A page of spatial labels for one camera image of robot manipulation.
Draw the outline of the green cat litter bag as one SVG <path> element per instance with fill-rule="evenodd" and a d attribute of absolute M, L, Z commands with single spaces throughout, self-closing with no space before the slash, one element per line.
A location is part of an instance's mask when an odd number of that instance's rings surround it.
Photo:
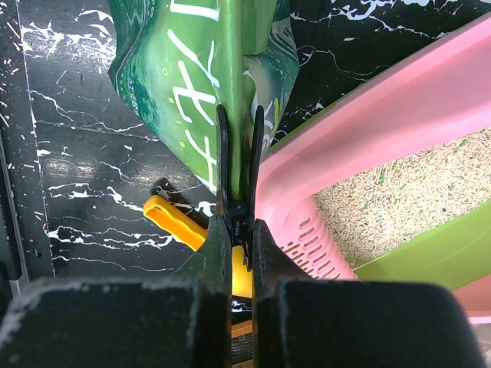
<path fill-rule="evenodd" d="M 117 95 L 210 191 L 217 190 L 216 108 L 234 143 L 275 135 L 299 72 L 287 1 L 112 1 Z"/>

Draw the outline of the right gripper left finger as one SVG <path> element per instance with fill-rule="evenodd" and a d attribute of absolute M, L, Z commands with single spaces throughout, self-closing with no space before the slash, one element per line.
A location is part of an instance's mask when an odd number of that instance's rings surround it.
<path fill-rule="evenodd" d="M 3 367 L 229 367 L 231 241 L 209 222 L 174 274 L 41 278 L 10 303 Z"/>

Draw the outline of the black bag clip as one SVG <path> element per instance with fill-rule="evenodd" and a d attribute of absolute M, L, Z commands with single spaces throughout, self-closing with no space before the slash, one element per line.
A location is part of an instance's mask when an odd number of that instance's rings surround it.
<path fill-rule="evenodd" d="M 249 143 L 233 142 L 230 137 L 232 125 L 222 104 L 216 108 L 216 122 L 218 216 L 226 224 L 231 246 L 240 246 L 244 251 L 244 265 L 251 271 L 255 194 L 264 137 L 264 109 L 262 106 L 256 108 Z"/>

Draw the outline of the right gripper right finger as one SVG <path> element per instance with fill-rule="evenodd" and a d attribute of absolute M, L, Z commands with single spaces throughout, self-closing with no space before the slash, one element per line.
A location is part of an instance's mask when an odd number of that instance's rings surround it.
<path fill-rule="evenodd" d="M 483 367 L 462 307 L 435 284 L 307 276 L 257 220 L 252 240 L 257 367 Z"/>

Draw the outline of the yellow plastic litter scoop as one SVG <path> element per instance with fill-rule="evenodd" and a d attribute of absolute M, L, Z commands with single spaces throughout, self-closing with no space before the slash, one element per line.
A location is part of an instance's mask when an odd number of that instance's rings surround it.
<path fill-rule="evenodd" d="M 151 196 L 143 207 L 143 215 L 164 231 L 177 237 L 193 251 L 198 251 L 206 239 L 206 230 L 199 226 L 160 195 Z M 232 248 L 232 294 L 252 297 L 252 272 L 243 264 L 244 250 Z"/>

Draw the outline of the pink green litter box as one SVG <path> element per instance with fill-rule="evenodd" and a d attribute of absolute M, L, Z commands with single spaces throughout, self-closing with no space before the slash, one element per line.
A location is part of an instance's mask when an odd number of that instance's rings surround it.
<path fill-rule="evenodd" d="M 421 281 L 455 294 L 473 324 L 490 321 L 490 206 L 481 205 L 352 268 L 313 195 L 376 166 L 490 125 L 490 16 L 405 58 L 273 146 L 255 213 L 313 278 Z"/>

